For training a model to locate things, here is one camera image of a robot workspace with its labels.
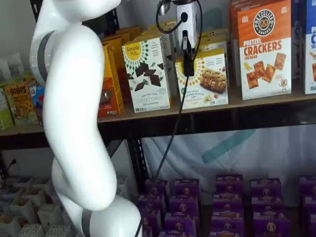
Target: pretzel logo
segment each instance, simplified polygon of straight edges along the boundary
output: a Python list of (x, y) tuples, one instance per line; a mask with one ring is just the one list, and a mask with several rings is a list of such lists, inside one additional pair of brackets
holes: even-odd
[(267, 9), (257, 13), (253, 20), (253, 28), (258, 36), (264, 37), (270, 34), (275, 27), (276, 19), (274, 14)]

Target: chocolate image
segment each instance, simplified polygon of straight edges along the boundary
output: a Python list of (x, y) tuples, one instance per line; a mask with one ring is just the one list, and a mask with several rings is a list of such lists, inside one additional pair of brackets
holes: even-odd
[(135, 88), (135, 91), (138, 91), (138, 90), (143, 89), (144, 85), (145, 85), (145, 84), (144, 84), (143, 82), (138, 83), (137, 86), (136, 86), (136, 88)]
[(152, 85), (161, 86), (159, 77), (157, 75), (150, 75), (150, 82)]
[(145, 72), (144, 76), (149, 77), (155, 73), (156, 70), (154, 69), (149, 69)]

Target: white box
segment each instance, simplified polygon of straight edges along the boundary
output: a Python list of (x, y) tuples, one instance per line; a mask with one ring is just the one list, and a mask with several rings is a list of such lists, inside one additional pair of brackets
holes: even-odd
[(144, 35), (123, 47), (134, 111), (170, 108), (169, 73), (161, 35)]
[(72, 237), (69, 226), (52, 226), (46, 233), (46, 237)]
[(10, 215), (1, 215), (0, 217), (0, 236), (18, 237), (21, 230), (20, 221), (18, 217)]
[(12, 215), (24, 217), (30, 224), (37, 223), (34, 208), (30, 200), (17, 198), (10, 204), (10, 210)]
[(40, 224), (26, 224), (20, 230), (19, 237), (45, 237), (45, 234)]
[[(199, 52), (194, 62), (195, 75), (189, 77), (183, 109), (228, 104), (225, 56), (222, 48)], [(176, 61), (181, 100), (187, 77), (183, 58)]]
[(40, 207), (38, 215), (45, 233), (51, 226), (64, 224), (61, 209), (58, 205), (44, 204)]

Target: purple box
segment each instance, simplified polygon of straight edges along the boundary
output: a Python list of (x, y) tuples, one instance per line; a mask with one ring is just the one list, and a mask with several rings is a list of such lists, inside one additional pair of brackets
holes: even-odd
[(197, 235), (196, 218), (189, 213), (167, 213), (164, 218), (164, 227), (168, 231), (176, 230), (187, 235)]
[(243, 181), (241, 174), (216, 175), (217, 192), (243, 193)]
[(159, 237), (196, 237), (195, 235), (187, 235), (184, 232), (179, 231), (162, 231)]
[(200, 200), (199, 179), (176, 179), (173, 190), (175, 195), (193, 195)]
[(252, 197), (251, 204), (254, 211), (281, 211), (285, 208), (283, 198), (276, 196)]
[(250, 193), (256, 196), (282, 195), (281, 181), (274, 179), (252, 179), (250, 180)]
[(143, 226), (143, 237), (153, 237), (153, 231), (151, 227)]
[(147, 208), (147, 209), (154, 209), (157, 208), (161, 211), (161, 215), (165, 216), (167, 213), (166, 211), (166, 202), (164, 201), (164, 195), (140, 195), (138, 197), (137, 201), (137, 206), (142, 209), (142, 208)]
[(213, 211), (212, 228), (243, 231), (243, 211)]
[(253, 226), (256, 236), (290, 236), (290, 221), (284, 212), (254, 212)]
[(225, 231), (218, 228), (212, 228), (209, 237), (244, 237), (243, 232), (237, 230)]
[(143, 226), (151, 227), (153, 230), (153, 236), (157, 237), (162, 230), (160, 210), (142, 209), (140, 210), (140, 213), (143, 218)]
[(214, 192), (213, 208), (215, 210), (242, 210), (241, 194)]
[(150, 195), (159, 195), (163, 194), (164, 199), (166, 201), (170, 198), (170, 185), (169, 181), (156, 179), (154, 180), (146, 180), (145, 182), (145, 192)]

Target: sweet thins box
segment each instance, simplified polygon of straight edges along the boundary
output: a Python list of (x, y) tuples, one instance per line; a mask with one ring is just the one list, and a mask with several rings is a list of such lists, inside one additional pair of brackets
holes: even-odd
[(217, 210), (242, 210), (242, 198), (238, 193), (213, 193), (213, 208)]
[(304, 24), (304, 92), (305, 94), (316, 93), (316, 2), (315, 0), (304, 1), (303, 15), (306, 16)]
[(122, 47), (136, 113), (170, 108), (169, 72), (162, 37), (145, 35)]
[(252, 179), (250, 180), (250, 192), (254, 196), (269, 196), (282, 194), (281, 181), (274, 179)]
[(253, 226), (256, 236), (290, 236), (290, 221), (284, 212), (254, 212)]
[(164, 227), (169, 231), (176, 230), (185, 232), (187, 235), (197, 235), (195, 217), (189, 213), (167, 213), (164, 218)]
[(258, 211), (277, 211), (285, 208), (283, 198), (276, 196), (252, 197), (251, 204), (252, 209)]
[(213, 211), (211, 226), (222, 230), (243, 232), (243, 211)]
[(243, 100), (291, 93), (291, 0), (237, 13)]
[(175, 195), (197, 196), (200, 200), (199, 179), (176, 179), (173, 190)]
[(217, 192), (243, 193), (243, 181), (241, 174), (216, 175)]

